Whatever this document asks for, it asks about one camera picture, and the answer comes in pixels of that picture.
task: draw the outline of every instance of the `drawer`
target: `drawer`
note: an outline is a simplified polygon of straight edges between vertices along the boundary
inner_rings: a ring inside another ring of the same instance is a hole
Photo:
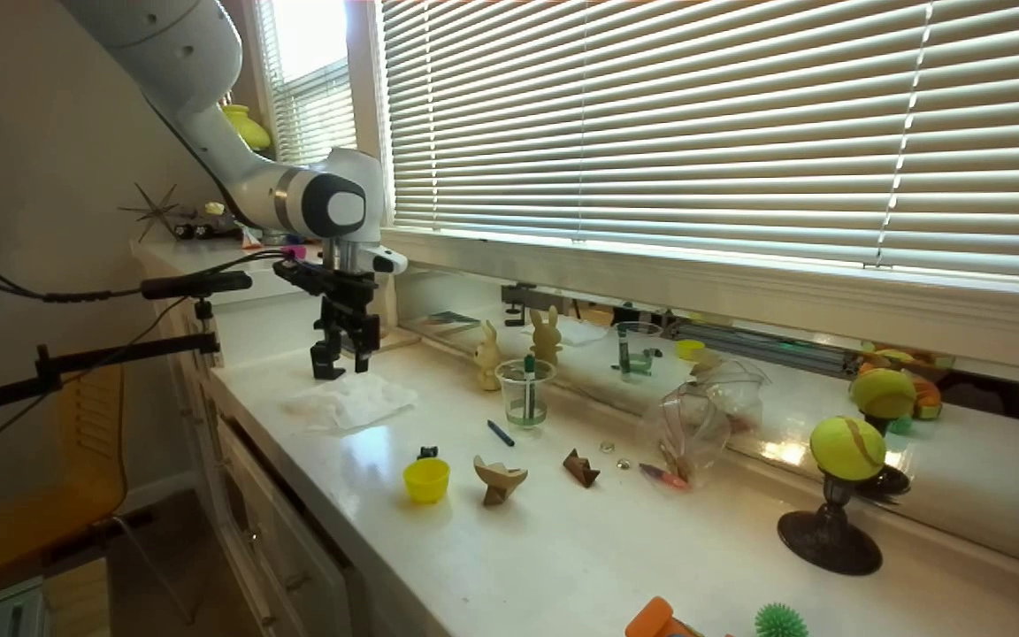
[[[342,557],[316,538],[296,508],[281,494],[267,472],[253,461],[241,440],[222,427],[222,465],[246,500],[246,535],[256,559],[267,570],[269,596],[284,605],[284,616],[303,634],[350,634],[350,597]]]

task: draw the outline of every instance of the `window blinds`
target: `window blinds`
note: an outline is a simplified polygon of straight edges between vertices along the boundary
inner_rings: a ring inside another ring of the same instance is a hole
[[[1019,3],[382,0],[395,228],[1019,276]]]
[[[317,164],[355,144],[342,0],[259,0],[269,126],[284,164]]]

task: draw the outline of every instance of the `yellow toy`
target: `yellow toy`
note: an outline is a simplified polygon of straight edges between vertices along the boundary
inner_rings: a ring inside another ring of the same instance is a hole
[[[437,447],[425,447],[414,465],[404,466],[404,492],[417,505],[433,505],[445,494],[450,465]]]
[[[550,310],[531,307],[531,327],[534,327],[534,358],[557,366],[557,350],[559,350],[557,307]]]
[[[503,389],[499,366],[503,366],[499,328],[491,322],[481,322],[481,337],[474,348],[474,382],[481,394]]]

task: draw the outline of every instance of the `stand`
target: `stand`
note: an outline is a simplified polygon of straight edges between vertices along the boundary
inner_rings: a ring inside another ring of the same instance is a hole
[[[874,574],[884,557],[871,535],[848,524],[845,502],[853,494],[848,480],[826,474],[826,505],[819,513],[797,508],[777,519],[781,540],[808,563],[831,574]]]
[[[90,371],[103,366],[123,366],[123,360],[143,360],[143,358],[167,358],[179,350],[197,350],[197,353],[218,353],[218,338],[209,328],[211,327],[211,303],[209,297],[218,291],[246,291],[253,286],[253,276],[246,274],[196,274],[196,276],[172,276],[172,278],[146,278],[143,297],[158,299],[158,297],[197,297],[196,314],[204,327],[204,332],[196,337],[172,337],[172,338],[146,338],[146,342],[126,342],[126,348],[108,348],[108,350],[85,350],[85,353],[63,353],[50,358],[45,348],[39,348],[34,360],[34,380],[0,384],[0,408],[41,394],[60,389],[60,374],[69,371]]]
[[[862,421],[878,427],[882,434],[889,434],[889,426],[892,426],[889,416],[862,413]],[[871,502],[894,502],[894,494],[906,494],[906,492],[910,492],[910,479],[894,472],[892,465],[884,465],[871,480],[858,483],[858,494]]]

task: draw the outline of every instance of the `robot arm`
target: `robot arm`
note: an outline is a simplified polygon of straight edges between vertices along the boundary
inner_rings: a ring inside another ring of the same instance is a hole
[[[326,297],[312,348],[316,380],[338,380],[340,342],[359,371],[380,348],[369,314],[374,274],[404,274],[407,258],[382,248],[385,217],[380,164],[334,148],[323,167],[286,167],[256,156],[218,111],[241,73],[241,38],[218,0],[63,0],[85,31],[143,86],[158,120],[211,174],[247,228],[323,240],[323,265],[284,262],[275,274]]]

